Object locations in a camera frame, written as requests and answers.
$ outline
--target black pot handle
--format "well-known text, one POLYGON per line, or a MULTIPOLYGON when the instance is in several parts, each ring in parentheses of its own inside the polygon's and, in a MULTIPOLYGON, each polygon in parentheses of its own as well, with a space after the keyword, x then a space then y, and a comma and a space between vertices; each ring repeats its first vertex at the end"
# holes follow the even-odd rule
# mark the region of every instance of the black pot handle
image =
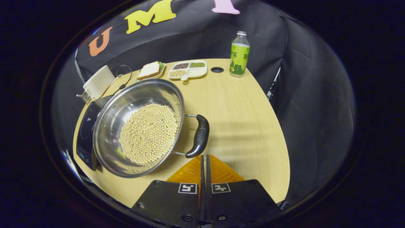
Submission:
POLYGON ((196 117, 198 120, 198 127, 194 135, 194 145, 190 151, 185 154, 186 158, 197 157, 204 152, 208 142, 209 123, 208 120, 201 115, 185 115, 187 117, 196 117))

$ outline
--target orange letter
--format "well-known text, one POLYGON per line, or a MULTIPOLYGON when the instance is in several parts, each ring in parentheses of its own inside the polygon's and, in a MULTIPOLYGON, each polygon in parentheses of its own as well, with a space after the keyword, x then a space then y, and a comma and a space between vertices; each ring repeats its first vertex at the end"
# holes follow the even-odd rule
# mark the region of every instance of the orange letter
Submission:
POLYGON ((90 47, 90 55, 91 55, 91 56, 96 56, 96 55, 100 54, 100 52, 102 52, 102 51, 105 49, 105 47, 107 46, 108 41, 109 41, 109 39, 110 39, 110 30, 111 30, 112 28, 113 28, 113 27, 109 27, 108 29, 106 29, 104 32, 101 33, 101 35, 102 35, 102 44, 101 44, 100 47, 97 47, 97 40, 98 40, 99 37, 96 37, 96 38, 89 44, 89 47, 90 47))
POLYGON ((128 20, 127 34, 135 32, 136 30, 141 28, 141 26, 138 25, 136 22, 139 22, 145 26, 149 25, 153 15, 155 15, 153 23, 158 23, 175 18, 176 14, 173 13, 172 9, 170 8, 171 1, 173 0, 163 0, 155 3, 148 12, 138 10, 126 16, 124 19, 128 20))

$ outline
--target wooden table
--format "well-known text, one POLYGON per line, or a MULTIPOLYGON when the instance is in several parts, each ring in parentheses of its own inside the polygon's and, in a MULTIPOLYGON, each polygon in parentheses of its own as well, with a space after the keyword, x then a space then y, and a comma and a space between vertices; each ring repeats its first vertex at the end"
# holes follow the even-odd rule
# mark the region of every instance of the wooden table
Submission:
MULTIPOLYGON (((284 200, 290 183, 290 161, 283 132, 266 95, 248 70, 243 78, 231 77, 229 59, 204 60, 208 71, 203 77, 186 82, 168 79, 167 73, 175 62, 166 64, 161 77, 179 87, 186 114, 207 118, 210 135, 203 154, 215 155, 245 180, 259 180, 276 203, 284 200), (222 67, 225 71, 214 73, 210 71, 212 67, 222 67)), ((128 85, 134 83, 138 73, 132 75, 128 85)), ((114 93, 129 76, 116 79, 103 96, 114 93)), ((150 174, 134 179, 115 176, 102 167, 92 171, 76 154, 77 135, 88 105, 76 124, 74 159, 90 180, 122 204, 132 207, 153 180, 165 181, 190 160, 172 154, 150 174)), ((185 118, 176 151, 187 152, 192 147, 197 126, 194 118, 185 118)))

